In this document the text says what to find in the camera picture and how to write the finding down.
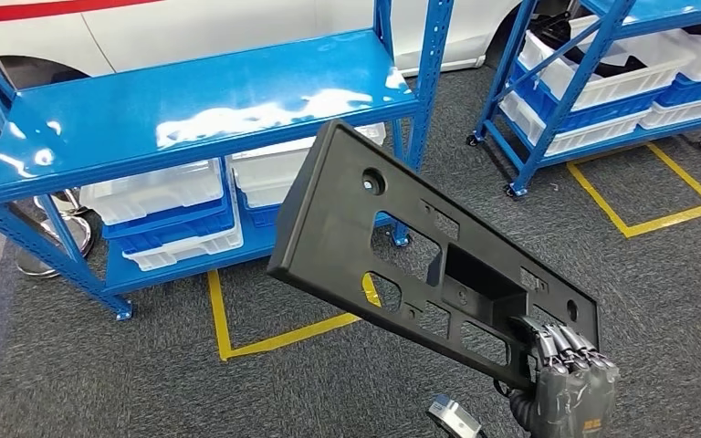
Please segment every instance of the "shelf frame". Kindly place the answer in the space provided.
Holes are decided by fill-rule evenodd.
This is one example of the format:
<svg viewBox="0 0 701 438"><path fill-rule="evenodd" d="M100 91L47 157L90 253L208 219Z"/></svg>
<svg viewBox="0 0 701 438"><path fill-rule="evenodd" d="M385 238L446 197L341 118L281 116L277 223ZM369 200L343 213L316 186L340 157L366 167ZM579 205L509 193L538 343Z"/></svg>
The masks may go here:
<svg viewBox="0 0 701 438"><path fill-rule="evenodd" d="M645 21L636 20L625 23L625 19L636 4L647 1L649 0L614 0L610 3L607 3L607 0L582 1L581 3L583 5L596 13L599 17L598 20L590 26L590 28L582 31L577 37L573 38L564 47L555 51L552 56L531 69L523 78L510 84L508 80L509 74L522 47L525 32L529 26L533 11L539 2L539 0L523 0L520 6L520 12L513 26L512 35L507 43L497 73L493 79L489 97L485 102L485 106L476 123L475 129L466 138L467 144L477 145L479 142L484 141L489 135L496 141L499 149L504 152L509 161L518 170L517 177L507 186L507 194L510 196L522 196L526 194L531 178L536 170L542 167L634 144L641 145L649 140L669 137L687 130L701 128L701 120L678 123L655 130L643 130L638 128L634 132L616 139L602 141L574 151L545 156L547 148L552 143L555 135L561 131L560 126L562 122L568 117L574 103L587 85L590 76L615 40L701 23L701 9L677 16L653 16ZM546 120L546 127L539 136L539 140L536 144L531 144L525 133L500 110L499 104L501 100L509 92L515 90L525 79L537 74L554 59L562 56L566 51L582 41L587 35L596 31L597 35L593 39L584 59L579 64L562 99L560 99L555 110L552 111L549 119ZM511 144L501 135L496 125L496 120L504 120L512 129L514 134L528 149L527 158L520 157Z"/></svg>
<svg viewBox="0 0 701 438"><path fill-rule="evenodd" d="M436 84L445 51L447 30L453 10L454 0L429 0L424 26L423 55L414 99L398 105L387 105L382 110L358 110L349 114L346 121L355 125L371 124L380 121L392 122L394 155L409 164L416 172L420 169L428 125L433 114ZM375 0L373 32L380 39L387 55L393 60L392 0ZM8 78L0 71L0 128L5 129L9 122L9 110L18 97ZM412 118L407 148L404 148L402 118ZM274 227L255 228L246 222L244 228L244 245L236 250L217 255L200 256L196 259L182 261L164 270L137 273L137 266L130 263L124 266L124 258L118 253L116 244L110 244L109 263L106 279L101 280L94 274L84 257L73 242L65 221L49 199L48 193L56 190L77 187L107 179L127 176L134 173L148 172L187 162L221 157L236 151L245 151L268 144L315 135L319 126L330 118L317 118L291 124L282 129L270 129L253 132L221 141L208 141L198 148L183 148L169 153L155 154L152 157L140 157L122 162L108 162L98 169L85 169L68 172L65 175L49 176L40 182L28 184L0 185L0 233L13 240L26 251L36 256L43 263L56 269L60 275L75 287L87 292L101 305L112 310L117 320L132 317L132 304L122 295L139 288L161 284L174 279L200 274L211 269L226 267L269 256L275 243ZM58 227L58 240L45 238L39 230L31 225L25 215L10 201L31 195L39 195L41 203L53 224ZM394 224L393 241L397 245L407 243L406 228L395 223L390 217L380 217L376 225Z"/></svg>

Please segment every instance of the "black plastic panel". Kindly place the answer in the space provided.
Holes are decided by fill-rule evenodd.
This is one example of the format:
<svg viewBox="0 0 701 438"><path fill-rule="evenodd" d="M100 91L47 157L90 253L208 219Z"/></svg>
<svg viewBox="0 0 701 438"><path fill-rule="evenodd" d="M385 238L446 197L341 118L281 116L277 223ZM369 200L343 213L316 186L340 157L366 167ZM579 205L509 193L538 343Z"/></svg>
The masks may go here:
<svg viewBox="0 0 701 438"><path fill-rule="evenodd" d="M439 245L425 282L372 253L378 212ZM457 224L457 233L455 226L443 231L437 215ZM515 337L510 317L527 315L535 305L598 346L594 299L339 120L319 132L280 209L268 272L514 388L531 384L529 345ZM401 289L397 311L367 300L361 279L368 272ZM449 313L446 339L418 327L426 302ZM506 366L463 347L465 323L507 344Z"/></svg>

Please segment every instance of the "round hole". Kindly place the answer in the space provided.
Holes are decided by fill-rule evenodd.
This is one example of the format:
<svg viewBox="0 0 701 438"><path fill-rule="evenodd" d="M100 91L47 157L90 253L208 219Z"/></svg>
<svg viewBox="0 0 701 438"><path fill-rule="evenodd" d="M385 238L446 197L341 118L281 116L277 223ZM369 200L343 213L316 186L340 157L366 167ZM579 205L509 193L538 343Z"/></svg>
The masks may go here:
<svg viewBox="0 0 701 438"><path fill-rule="evenodd" d="M576 318L579 317L579 308L576 306L576 303L574 303L572 299L569 299L569 302L566 303L566 309L569 312L570 320L576 322Z"/></svg>
<svg viewBox="0 0 701 438"><path fill-rule="evenodd" d="M374 195L385 192L385 180L377 169L369 168L361 175L364 190Z"/></svg>

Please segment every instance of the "shelf board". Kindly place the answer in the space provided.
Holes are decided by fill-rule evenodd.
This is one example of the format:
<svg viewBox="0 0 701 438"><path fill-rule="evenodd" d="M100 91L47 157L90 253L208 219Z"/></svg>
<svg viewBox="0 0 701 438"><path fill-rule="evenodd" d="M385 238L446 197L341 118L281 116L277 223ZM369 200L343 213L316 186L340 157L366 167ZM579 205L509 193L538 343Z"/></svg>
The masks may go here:
<svg viewBox="0 0 701 438"><path fill-rule="evenodd" d="M534 145L525 136L522 129L513 122L506 114L501 113L504 122L512 129L515 135L522 141L529 151L533 151ZM606 141L601 141L588 146L583 146L573 151L565 151L561 153L556 153L554 155L544 156L539 163L537 168L552 166L555 164L560 164L562 162L568 162L571 160L576 160L583 157L588 157L596 153L601 153L605 151L611 151L614 149L619 149L626 146L631 146L634 144L643 144L647 141L652 141L656 139L662 139L663 137L670 137L682 132L687 132L691 130L701 129L701 119L684 121L681 123L676 123L675 125L663 126L661 128L656 128L653 130L645 130L640 126L636 127L635 130L629 134L625 134L621 137L616 137Z"/></svg>
<svg viewBox="0 0 701 438"><path fill-rule="evenodd" d="M608 13L615 1L581 0L597 16ZM616 38L635 37L701 24L701 0L636 0Z"/></svg>
<svg viewBox="0 0 701 438"><path fill-rule="evenodd" d="M0 202L418 108L370 29L24 89L0 138Z"/></svg>
<svg viewBox="0 0 701 438"><path fill-rule="evenodd" d="M379 214L375 226L392 223L393 220L390 216ZM109 242L105 293L109 295L124 294L143 287L202 274L212 269L270 256L276 242L276 227L274 225L254 227L251 217L242 209L240 211L240 224L243 227L243 246L240 248L214 255L189 258L175 265L152 271L141 271L135 262L122 256L122 249L117 244Z"/></svg>

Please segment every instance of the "metal stand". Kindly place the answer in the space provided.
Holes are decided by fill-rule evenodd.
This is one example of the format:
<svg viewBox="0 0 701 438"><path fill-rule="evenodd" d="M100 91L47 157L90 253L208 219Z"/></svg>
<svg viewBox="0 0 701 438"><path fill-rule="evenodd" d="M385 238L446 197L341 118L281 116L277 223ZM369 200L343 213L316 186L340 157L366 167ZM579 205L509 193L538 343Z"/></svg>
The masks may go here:
<svg viewBox="0 0 701 438"><path fill-rule="evenodd" d="M498 66L490 95L482 110L482 114L475 126L474 131L466 139L469 145L477 145L484 141L489 134L498 144L511 163L518 169L518 176L507 187L507 194L521 196L528 192L528 184L536 170L575 160L581 157L601 153L623 146L634 144L644 144L647 141L669 137L688 130L701 128L701 119L678 123L653 130L636 129L634 132L623 135L615 139L602 141L596 144L581 147L573 151L565 151L545 157L547 148L552 143L555 135L560 132L560 125L568 117L573 104L583 91L588 79L595 68L605 56L612 42L617 39L627 37L637 37L643 34L691 26L701 23L701 0L691 0L686 6L679 6L679 2L652 2L646 0L584 0L581 5L591 10L599 19L585 29L578 36L569 41L566 45L556 50L554 54L539 65L535 66L528 73L509 83L509 73L518 56L525 31L532 17L533 11L539 0L523 0L520 10L515 20L507 48ZM625 18L633 10L633 20L624 23ZM501 135L500 130L494 122L499 114L499 103L511 91L516 89L521 83L537 75L543 68L555 59L564 55L567 51L576 47L585 37L597 32L590 49L584 56L565 91L557 108L552 112L547 126L539 136L536 144L531 144L527 136L511 120L507 123L519 137L520 141L528 148L528 157L521 157Z"/></svg>
<svg viewBox="0 0 701 438"><path fill-rule="evenodd" d="M55 192L51 194L52 202L63 216L79 216L86 213L89 209L79 203L78 189L66 189L63 192ZM41 206L38 196L34 196L34 204L36 207L44 211Z"/></svg>
<svg viewBox="0 0 701 438"><path fill-rule="evenodd" d="M338 117L354 125L392 121L394 154L417 170L453 2L428 2L420 73L413 90L393 65L391 0L375 1L372 29L144 68L128 72L127 79L115 74L18 94L0 71L0 232L113 310L118 319L132 315L131 303L122 294L269 256L275 228L255 227L241 209L242 247L141 271L112 242L106 277L101 280L84 259L86 246L79 245L69 229L77 222L63 218L45 193L309 137ZM264 58L281 63L273 67L262 62ZM318 67L305 69L304 64ZM223 80L220 70L227 73ZM160 84L168 78L172 83L174 78L187 80L180 89L165 89ZM110 96L115 94L129 100L122 105L138 110L112 118ZM234 98L224 101L226 97ZM222 110L224 117L218 119ZM235 117L240 123L227 123ZM413 119L407 150L402 118ZM79 153L85 148L95 153ZM10 207L10 202L33 196L38 196L37 204L47 213L57 239L46 239L40 227L25 222L24 215ZM78 212L76 205L70 210ZM377 223L381 224L393 220L386 216ZM394 228L393 240L406 245L402 224ZM30 267L31 272L45 272L40 265Z"/></svg>
<svg viewBox="0 0 701 438"><path fill-rule="evenodd" d="M64 216L63 220L66 222L68 230L71 232L71 236L74 238L74 242L77 244L77 248L82 256L87 256L89 251L92 249L92 244L94 238L92 235L92 230L88 222L81 217L75 216ZM57 239L57 234L52 228L52 222L46 219L40 225L49 233L49 235ZM57 240L57 246L60 248L59 240ZM46 265L44 262L36 258L33 254L25 250L25 248L18 247L16 254L17 269L27 276L33 276L36 278L51 278L53 276L58 276L59 272L54 268Z"/></svg>

